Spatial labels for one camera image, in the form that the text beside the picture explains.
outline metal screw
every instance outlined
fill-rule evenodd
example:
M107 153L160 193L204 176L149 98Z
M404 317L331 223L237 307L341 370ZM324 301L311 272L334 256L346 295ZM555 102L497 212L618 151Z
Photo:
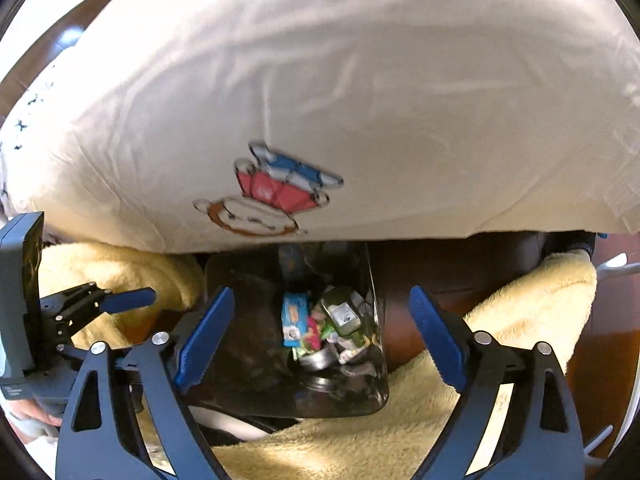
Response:
M107 344L104 341L98 341L91 345L91 353L98 355L104 352L105 348L107 348Z
M167 332L156 332L151 338L151 342L154 345L163 345L167 341L169 341L169 335Z
M481 345L489 345L493 340L487 332L476 332L474 334L474 339Z
M549 343L538 343L538 352L544 355L550 355L552 352L551 345Z

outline person's hand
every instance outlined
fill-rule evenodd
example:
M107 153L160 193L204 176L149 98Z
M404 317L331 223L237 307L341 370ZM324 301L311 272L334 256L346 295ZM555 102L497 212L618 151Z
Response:
M12 415L19 420L35 418L36 420L39 420L40 422L44 422L45 424L49 424L51 426L60 427L60 425L62 425L61 418L57 418L56 416L51 416L46 413L33 399L8 400L6 404ZM27 436L23 432L21 432L12 424L10 420L9 425L15 431L15 434L23 444L28 444L36 440L32 436Z

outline yellow fleece blanket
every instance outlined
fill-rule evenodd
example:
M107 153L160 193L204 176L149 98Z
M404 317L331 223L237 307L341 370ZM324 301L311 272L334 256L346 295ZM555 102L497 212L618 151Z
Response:
M40 275L45 281L43 272ZM89 276L96 279L87 269L80 282L88 281ZM153 285L138 281L134 286ZM590 262L576 254L553 254L537 269L475 307L466 322L471 330L488 331L508 346L532 348L537 341L545 340L565 367L589 317L595 289L596 273ZM132 322L145 321L127 319L124 324L128 326L103 323L87 336L128 341L125 332L139 332L130 325ZM501 388L470 471L488 464L506 416L510 391L510 386ZM389 402L378 413L305 420L267 438L213 451L235 480L408 479L433 446L457 398L457 393L442 383L428 352L423 352L391 375ZM169 468L161 456L155 456L154 461Z
M124 292L150 286L153 305L102 314L73 337L78 348L95 341L112 348L142 342L163 310L191 308L204 289L204 274L188 254L153 254L99 243L63 244L42 251L38 270L40 295L48 296L76 285L96 282L100 288Z

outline wooden floor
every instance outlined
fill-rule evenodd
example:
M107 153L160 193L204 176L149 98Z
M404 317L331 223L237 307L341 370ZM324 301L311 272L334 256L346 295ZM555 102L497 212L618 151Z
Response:
M594 264L617 254L640 261L639 235L610 235L598 240ZM613 434L592 453L605 458L620 430L630 399L640 351L640 275L598 284L591 317L569 362L567 377L574 393L585 441L609 424Z

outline brown wooden furniture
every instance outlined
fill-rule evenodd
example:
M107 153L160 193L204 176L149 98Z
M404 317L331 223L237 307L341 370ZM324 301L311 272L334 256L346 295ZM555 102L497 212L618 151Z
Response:
M85 30L111 0L81 2L40 36L0 82L0 126L38 74L64 50L58 41L71 27Z
M542 260L545 235L483 233L460 240L392 240L369 244L376 292L386 301L385 352L390 370L424 350L407 310L421 285L459 314L526 274Z

